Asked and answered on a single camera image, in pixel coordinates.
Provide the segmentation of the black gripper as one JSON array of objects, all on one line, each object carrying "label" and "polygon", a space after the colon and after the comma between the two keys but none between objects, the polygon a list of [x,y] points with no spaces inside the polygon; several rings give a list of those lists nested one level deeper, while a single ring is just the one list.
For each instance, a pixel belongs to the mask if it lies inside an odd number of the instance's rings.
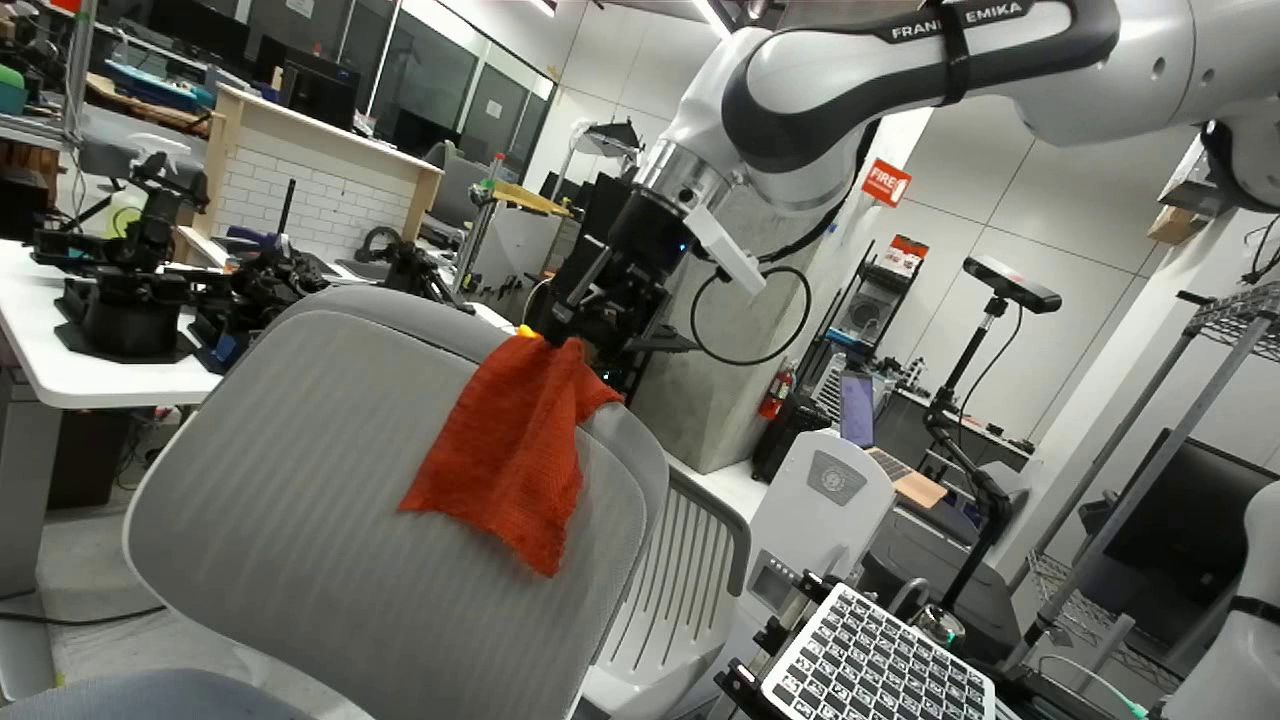
[{"label": "black gripper", "polygon": [[537,288],[524,325],[553,343],[584,339],[601,365],[686,352],[686,337],[656,325],[686,249],[693,231],[666,202],[639,186],[609,186],[593,196],[569,261]]}]

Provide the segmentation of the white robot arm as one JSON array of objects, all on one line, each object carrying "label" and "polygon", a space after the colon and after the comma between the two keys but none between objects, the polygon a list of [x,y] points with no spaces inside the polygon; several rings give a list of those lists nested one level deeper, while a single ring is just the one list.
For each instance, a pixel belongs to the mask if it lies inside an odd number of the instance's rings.
[{"label": "white robot arm", "polygon": [[639,161],[602,249],[569,266],[533,329],[616,362],[673,268],[704,257],[755,291],[764,266],[716,221],[733,190],[776,214],[853,192],[861,138],[902,107],[999,98],[1049,144],[1202,138],[1211,180],[1280,210],[1280,0],[918,0],[897,15],[780,15],[728,32]]}]

